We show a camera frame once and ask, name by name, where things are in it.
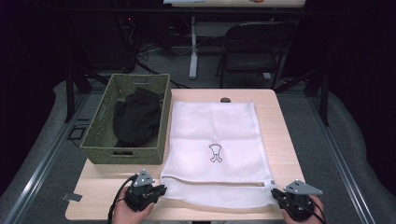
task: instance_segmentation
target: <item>person's left hand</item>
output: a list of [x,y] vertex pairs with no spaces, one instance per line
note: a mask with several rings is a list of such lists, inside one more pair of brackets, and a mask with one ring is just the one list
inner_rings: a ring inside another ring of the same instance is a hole
[[[123,199],[125,197],[125,192],[129,187],[125,187],[121,193],[119,199]],[[141,212],[135,212],[132,210],[124,200],[120,200],[117,202],[116,207],[114,208],[113,215],[113,224],[138,224],[143,219],[145,219],[154,208],[154,203],[149,204],[145,210]]]

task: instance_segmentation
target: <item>desk leg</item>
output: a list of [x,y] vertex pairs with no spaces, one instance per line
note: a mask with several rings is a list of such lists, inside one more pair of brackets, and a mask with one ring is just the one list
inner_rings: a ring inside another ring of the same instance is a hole
[[197,36],[195,33],[195,17],[191,18],[191,63],[190,63],[190,79],[197,78]]

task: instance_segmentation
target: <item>chair backrest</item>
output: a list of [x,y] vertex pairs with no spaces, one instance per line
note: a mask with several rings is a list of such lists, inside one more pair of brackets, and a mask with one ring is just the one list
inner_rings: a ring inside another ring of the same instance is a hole
[[252,21],[231,27],[224,36],[223,48],[241,42],[260,42],[264,48],[282,49],[294,35],[294,25],[286,21]]

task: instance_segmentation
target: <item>bag logo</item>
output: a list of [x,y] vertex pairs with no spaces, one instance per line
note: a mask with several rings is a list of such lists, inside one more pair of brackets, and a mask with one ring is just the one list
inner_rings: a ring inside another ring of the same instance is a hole
[[210,160],[212,162],[218,161],[218,162],[222,162],[222,158],[220,157],[220,150],[221,150],[221,145],[220,144],[211,144],[209,145],[210,149],[212,149],[213,152],[213,158],[211,158]]

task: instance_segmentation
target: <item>chair seat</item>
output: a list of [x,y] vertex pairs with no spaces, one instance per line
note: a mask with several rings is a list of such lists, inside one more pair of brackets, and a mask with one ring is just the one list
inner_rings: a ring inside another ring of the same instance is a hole
[[228,53],[225,70],[229,72],[237,72],[237,70],[273,72],[276,70],[276,59],[272,53]]

